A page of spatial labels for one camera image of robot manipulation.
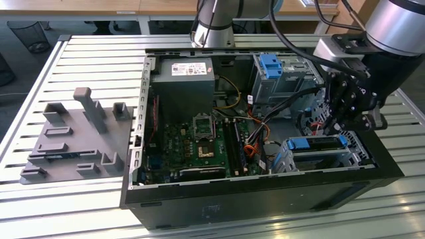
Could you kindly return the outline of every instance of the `power supply label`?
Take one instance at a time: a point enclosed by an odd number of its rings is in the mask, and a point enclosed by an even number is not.
[[[205,62],[176,63],[172,65],[172,76],[207,75]]]

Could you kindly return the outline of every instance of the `metal slotted table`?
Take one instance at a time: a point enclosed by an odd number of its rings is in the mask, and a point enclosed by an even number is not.
[[[319,36],[292,35],[300,47]],[[239,47],[280,47],[273,35],[240,35]],[[91,87],[104,107],[117,101],[137,106],[147,48],[191,47],[181,35],[73,36],[59,41],[9,131],[0,144],[1,238],[381,238],[425,234],[425,117],[401,90],[389,96],[382,113],[388,130],[378,131],[405,173],[385,188],[368,192],[337,210],[284,215],[183,229],[147,231],[129,210],[119,209],[123,177],[20,185],[20,171],[35,146],[48,102],[81,108],[76,87]]]

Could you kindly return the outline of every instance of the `trash can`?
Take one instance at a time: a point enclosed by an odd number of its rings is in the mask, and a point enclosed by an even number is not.
[[[8,21],[7,26],[31,53],[41,53],[51,48],[37,21]]]
[[[15,79],[15,74],[0,54],[0,86],[4,86]]]

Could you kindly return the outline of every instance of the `green motherboard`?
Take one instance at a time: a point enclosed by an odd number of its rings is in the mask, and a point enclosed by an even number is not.
[[[169,183],[175,172],[196,167],[223,167],[225,177],[235,176],[231,173],[227,154],[224,124],[224,120],[212,121],[209,118],[165,125],[161,156],[151,156],[148,161],[151,183]],[[236,124],[240,139],[244,141],[249,136],[248,123],[239,120]],[[244,176],[259,173],[256,163],[248,163],[247,169]]]

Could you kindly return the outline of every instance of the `sticker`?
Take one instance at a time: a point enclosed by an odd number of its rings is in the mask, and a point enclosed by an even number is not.
[[[136,14],[135,11],[117,11],[117,14]]]
[[[260,160],[259,166],[265,170],[265,163],[263,162],[263,160]]]
[[[47,159],[52,159],[52,158],[63,158],[60,155],[52,155],[52,156],[47,156]]]
[[[172,76],[207,75],[207,65],[203,63],[176,63],[172,65]]]
[[[248,95],[248,104],[253,104],[253,96],[252,95]]]

